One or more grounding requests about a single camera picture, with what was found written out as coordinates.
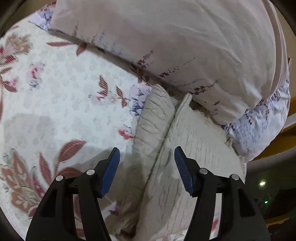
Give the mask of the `beige cable-knit sweater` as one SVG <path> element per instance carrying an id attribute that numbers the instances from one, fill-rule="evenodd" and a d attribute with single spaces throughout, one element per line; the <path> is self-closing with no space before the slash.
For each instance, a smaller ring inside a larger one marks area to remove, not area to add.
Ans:
<path id="1" fill-rule="evenodd" d="M 188 229 L 196 199 L 184 188 L 174 151 L 220 176 L 245 177 L 243 158 L 229 135 L 203 112 L 191 107 L 187 94 L 177 101 L 160 86 L 152 88 L 139 117 L 130 166 L 118 215 L 108 224 L 117 240 L 158 240 Z"/>

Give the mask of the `blue floral pillow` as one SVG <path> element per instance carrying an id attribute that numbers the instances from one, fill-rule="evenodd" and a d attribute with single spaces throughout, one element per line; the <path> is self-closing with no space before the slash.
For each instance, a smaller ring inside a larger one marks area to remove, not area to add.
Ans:
<path id="1" fill-rule="evenodd" d="M 283 129 L 290 109 L 290 81 L 254 109 L 248 109 L 236 122 L 223 128 L 232 138 L 232 146 L 246 162 L 259 156 Z"/>

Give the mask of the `floral bed sheet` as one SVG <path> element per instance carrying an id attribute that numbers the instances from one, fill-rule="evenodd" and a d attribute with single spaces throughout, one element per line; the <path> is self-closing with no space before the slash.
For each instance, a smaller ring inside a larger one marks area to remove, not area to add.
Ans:
<path id="1" fill-rule="evenodd" d="M 79 176 L 115 147 L 120 164 L 99 205 L 106 221 L 118 215 L 135 128 L 151 91 L 133 66 L 51 35 L 36 17 L 1 38 L 1 209 L 22 238 L 56 176 Z"/>

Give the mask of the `pink floral pillow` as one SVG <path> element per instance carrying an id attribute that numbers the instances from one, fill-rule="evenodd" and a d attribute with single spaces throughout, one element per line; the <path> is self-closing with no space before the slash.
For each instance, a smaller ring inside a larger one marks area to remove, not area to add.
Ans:
<path id="1" fill-rule="evenodd" d="M 226 125 L 288 77 L 270 1 L 57 1 L 50 30 L 139 66 Z"/>

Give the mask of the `wooden bed frame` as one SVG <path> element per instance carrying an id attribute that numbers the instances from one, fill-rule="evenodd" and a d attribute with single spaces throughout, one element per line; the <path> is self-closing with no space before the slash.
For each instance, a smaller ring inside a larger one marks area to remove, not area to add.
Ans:
<path id="1" fill-rule="evenodd" d="M 253 194 L 268 227 L 295 219 L 295 86 L 292 92 L 284 129 L 255 160 Z"/>

